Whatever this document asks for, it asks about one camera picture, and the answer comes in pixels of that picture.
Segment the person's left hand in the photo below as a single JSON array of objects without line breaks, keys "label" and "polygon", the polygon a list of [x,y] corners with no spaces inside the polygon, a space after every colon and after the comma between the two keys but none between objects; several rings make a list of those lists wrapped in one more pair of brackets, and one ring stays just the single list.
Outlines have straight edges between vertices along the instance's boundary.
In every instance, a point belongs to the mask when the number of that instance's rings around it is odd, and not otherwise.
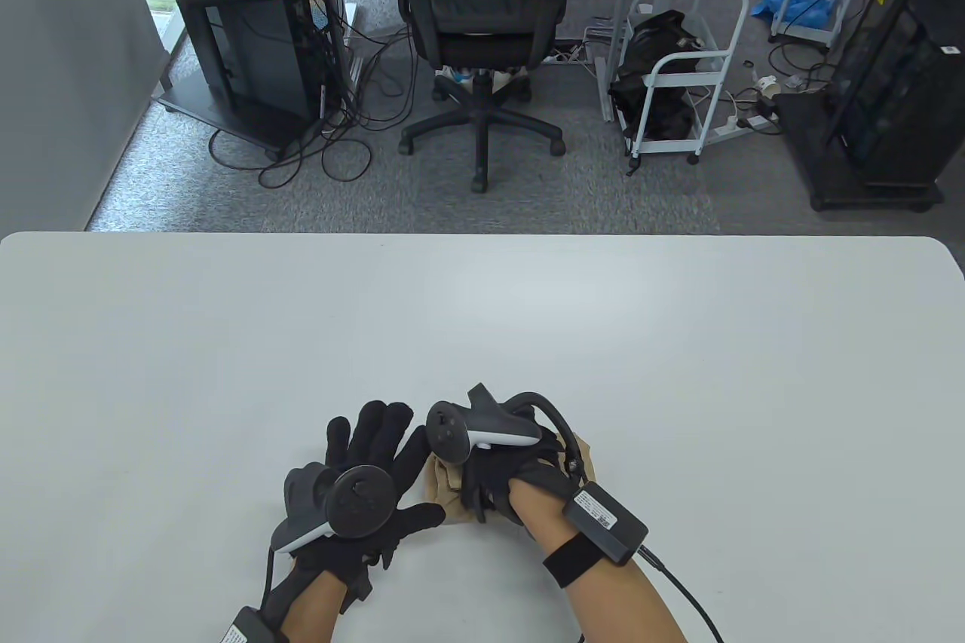
[{"label": "person's left hand", "polygon": [[372,400],[355,423],[334,417],[323,461],[286,475],[286,515],[270,547],[292,556],[294,566],[263,595],[262,614],[272,628],[280,628],[296,599],[323,573],[347,587],[339,608],[344,612],[371,592],[369,568],[388,568],[403,540],[444,523],[437,503],[400,507],[430,457],[425,429],[411,427],[413,416],[406,404]]}]

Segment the person's right hand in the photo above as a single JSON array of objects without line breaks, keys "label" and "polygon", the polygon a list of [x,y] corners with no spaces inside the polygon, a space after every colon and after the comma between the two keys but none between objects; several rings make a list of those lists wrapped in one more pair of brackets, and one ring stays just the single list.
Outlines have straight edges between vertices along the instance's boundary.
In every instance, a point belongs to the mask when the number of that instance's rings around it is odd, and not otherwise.
[{"label": "person's right hand", "polygon": [[570,474],[565,446],[557,433],[541,428],[533,446],[473,448],[462,465],[461,504],[473,511],[480,522],[488,511],[500,513],[514,525],[522,520],[510,502],[510,481],[519,479],[564,501],[582,478]]}]

